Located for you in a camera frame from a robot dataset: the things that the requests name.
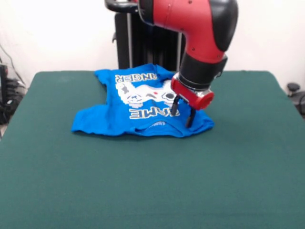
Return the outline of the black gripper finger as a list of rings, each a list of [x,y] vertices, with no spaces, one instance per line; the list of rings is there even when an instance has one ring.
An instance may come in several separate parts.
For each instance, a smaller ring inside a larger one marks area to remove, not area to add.
[[[180,100],[180,96],[176,95],[172,104],[172,116],[177,116],[179,100]]]
[[[186,127],[190,128],[193,125],[193,121],[196,115],[196,110],[194,108],[191,108],[190,115],[188,116],[188,119],[186,121]]]

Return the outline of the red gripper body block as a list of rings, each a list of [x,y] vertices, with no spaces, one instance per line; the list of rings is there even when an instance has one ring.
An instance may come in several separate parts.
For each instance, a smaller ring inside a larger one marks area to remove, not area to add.
[[[205,109],[214,99],[214,93],[210,90],[194,91],[183,85],[178,79],[179,73],[176,73],[171,79],[171,89],[177,96],[185,100],[188,105],[195,110]]]

